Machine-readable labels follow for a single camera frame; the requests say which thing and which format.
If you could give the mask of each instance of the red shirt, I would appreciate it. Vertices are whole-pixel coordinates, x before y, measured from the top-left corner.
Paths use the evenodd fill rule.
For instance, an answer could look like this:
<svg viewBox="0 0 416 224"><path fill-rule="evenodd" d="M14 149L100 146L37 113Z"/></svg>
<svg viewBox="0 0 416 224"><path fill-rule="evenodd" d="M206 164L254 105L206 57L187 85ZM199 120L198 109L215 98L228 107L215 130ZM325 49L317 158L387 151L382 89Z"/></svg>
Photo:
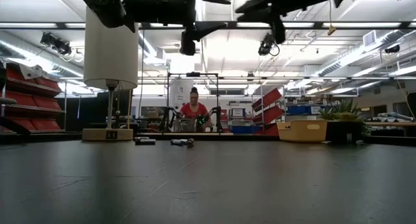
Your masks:
<svg viewBox="0 0 416 224"><path fill-rule="evenodd" d="M207 108L201 103L198 103L198 110L196 112L190 109L190 103L182 106L181 112L185 115L185 118L196 118L199 115L208 114Z"/></svg>

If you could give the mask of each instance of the dark hair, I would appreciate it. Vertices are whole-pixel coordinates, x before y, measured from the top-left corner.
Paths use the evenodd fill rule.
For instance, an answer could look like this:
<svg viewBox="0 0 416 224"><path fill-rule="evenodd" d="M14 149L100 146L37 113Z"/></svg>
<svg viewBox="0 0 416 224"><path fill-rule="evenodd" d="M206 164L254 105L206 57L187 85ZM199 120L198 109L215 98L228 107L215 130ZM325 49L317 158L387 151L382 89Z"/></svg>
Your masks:
<svg viewBox="0 0 416 224"><path fill-rule="evenodd" d="M195 88L195 87L193 87L193 88L190 90L190 93L196 93L196 94L198 94L198 89L197 89L197 88Z"/></svg>

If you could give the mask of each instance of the lamp shade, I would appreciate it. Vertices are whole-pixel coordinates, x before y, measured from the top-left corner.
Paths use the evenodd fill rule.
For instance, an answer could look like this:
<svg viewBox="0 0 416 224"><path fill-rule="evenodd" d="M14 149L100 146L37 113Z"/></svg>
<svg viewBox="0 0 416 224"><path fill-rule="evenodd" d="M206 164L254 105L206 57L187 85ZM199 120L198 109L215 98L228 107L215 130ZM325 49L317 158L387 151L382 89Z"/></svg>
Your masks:
<svg viewBox="0 0 416 224"><path fill-rule="evenodd" d="M137 87L138 30L109 29L87 7L85 28L84 82L107 89L107 81L118 81L118 88Z"/></svg>

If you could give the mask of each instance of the black table surface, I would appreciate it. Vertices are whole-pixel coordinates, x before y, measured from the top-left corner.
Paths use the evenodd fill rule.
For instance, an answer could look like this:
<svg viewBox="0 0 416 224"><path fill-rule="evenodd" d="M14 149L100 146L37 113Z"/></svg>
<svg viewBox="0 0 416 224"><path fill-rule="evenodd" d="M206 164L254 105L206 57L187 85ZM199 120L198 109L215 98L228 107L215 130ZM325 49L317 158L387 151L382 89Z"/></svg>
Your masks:
<svg viewBox="0 0 416 224"><path fill-rule="evenodd" d="M416 148L0 147L0 223L416 223Z"/></svg>

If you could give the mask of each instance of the lamp base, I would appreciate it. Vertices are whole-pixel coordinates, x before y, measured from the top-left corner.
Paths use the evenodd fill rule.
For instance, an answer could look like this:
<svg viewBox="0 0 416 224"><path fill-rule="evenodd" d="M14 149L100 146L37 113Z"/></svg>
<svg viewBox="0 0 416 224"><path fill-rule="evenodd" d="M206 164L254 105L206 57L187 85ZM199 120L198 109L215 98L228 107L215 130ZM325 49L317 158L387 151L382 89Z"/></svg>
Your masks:
<svg viewBox="0 0 416 224"><path fill-rule="evenodd" d="M84 129L85 141L126 141L133 140L132 129Z"/></svg>

